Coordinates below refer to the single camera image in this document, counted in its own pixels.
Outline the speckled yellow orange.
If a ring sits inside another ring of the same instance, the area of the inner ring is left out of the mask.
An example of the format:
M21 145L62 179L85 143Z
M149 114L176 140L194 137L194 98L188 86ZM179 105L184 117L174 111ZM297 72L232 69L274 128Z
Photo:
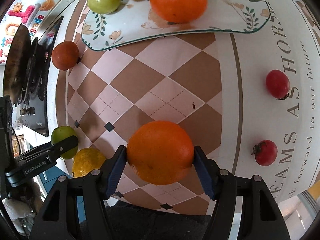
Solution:
M92 170L99 169L105 160L106 157L96 148L81 149L73 159L73 177L83 177Z

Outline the red cherry tomato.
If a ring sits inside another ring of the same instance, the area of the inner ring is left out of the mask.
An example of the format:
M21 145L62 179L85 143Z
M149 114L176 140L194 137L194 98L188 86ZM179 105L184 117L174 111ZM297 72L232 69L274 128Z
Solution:
M270 71L265 80L268 92L278 100L285 100L289 96L289 78L279 70Z
M278 149L276 144L270 140L263 140L253 147L252 155L257 164L270 166L276 160Z

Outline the dark orange tangerine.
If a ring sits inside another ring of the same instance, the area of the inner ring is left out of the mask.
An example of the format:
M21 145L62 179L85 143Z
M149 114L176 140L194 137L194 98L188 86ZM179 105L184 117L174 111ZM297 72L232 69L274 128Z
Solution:
M68 70L74 67L79 59L79 48L72 41L61 42L52 52L53 65L59 70Z

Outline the bright orange mandarin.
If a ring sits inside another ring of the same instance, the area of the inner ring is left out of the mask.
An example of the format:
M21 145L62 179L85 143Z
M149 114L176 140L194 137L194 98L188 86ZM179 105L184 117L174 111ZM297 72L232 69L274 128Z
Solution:
M188 175L194 146L187 132L169 121L141 126L127 143L127 161L135 174L154 185L169 185Z

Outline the large orange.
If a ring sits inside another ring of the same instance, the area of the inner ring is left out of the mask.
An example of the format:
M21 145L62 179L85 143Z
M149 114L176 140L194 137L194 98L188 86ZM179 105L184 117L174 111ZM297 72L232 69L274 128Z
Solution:
M208 0L150 0L152 10L171 23L189 23L201 17Z

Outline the patterned table mat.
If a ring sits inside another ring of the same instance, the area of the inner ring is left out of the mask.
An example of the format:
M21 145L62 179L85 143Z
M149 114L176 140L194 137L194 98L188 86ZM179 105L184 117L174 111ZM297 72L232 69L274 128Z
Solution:
M185 34L93 51L81 39L86 0L76 0L66 38L78 44L81 61L59 75L57 123L76 130L80 148L110 158L140 126L174 122L221 168L261 175L278 202L312 187L319 181L319 25L304 1L267 2L270 18L253 34ZM289 78L285 100L266 88L274 69ZM270 166L252 155L263 140L278 149Z

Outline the floral glass plate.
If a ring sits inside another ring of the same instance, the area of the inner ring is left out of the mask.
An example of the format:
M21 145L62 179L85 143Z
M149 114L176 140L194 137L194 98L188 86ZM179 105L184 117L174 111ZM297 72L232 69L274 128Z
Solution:
M109 50L152 38L190 33L259 31L270 18L266 0L122 0L111 14L88 11L81 38L89 49Z

